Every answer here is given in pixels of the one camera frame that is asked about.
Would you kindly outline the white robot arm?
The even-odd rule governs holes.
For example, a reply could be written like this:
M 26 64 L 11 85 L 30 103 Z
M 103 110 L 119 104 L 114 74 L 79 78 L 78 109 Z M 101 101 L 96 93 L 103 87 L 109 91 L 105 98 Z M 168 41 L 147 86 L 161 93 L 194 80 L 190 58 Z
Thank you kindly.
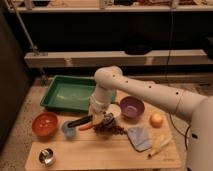
M 101 113 L 111 102 L 112 92 L 121 90 L 191 125 L 186 157 L 187 171 L 213 171 L 213 96 L 150 84 L 125 77 L 117 66 L 99 68 L 90 106 Z

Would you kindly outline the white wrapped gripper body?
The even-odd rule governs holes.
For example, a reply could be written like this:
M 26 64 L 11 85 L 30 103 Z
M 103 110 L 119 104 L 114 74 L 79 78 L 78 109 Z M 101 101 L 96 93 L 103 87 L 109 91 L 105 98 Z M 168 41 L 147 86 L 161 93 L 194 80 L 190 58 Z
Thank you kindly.
M 110 105 L 110 101 L 100 101 L 97 100 L 94 96 L 90 97 L 90 107 L 94 110 L 95 113 L 100 114 L 105 112 Z

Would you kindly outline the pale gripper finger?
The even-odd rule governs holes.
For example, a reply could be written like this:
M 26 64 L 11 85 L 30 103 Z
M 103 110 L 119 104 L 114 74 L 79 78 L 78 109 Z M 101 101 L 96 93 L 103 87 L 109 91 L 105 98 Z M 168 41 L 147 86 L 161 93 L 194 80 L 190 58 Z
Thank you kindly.
M 93 119 L 92 119 L 92 123 L 94 125 L 100 124 L 102 122 L 103 118 L 104 118 L 103 114 L 94 114 Z

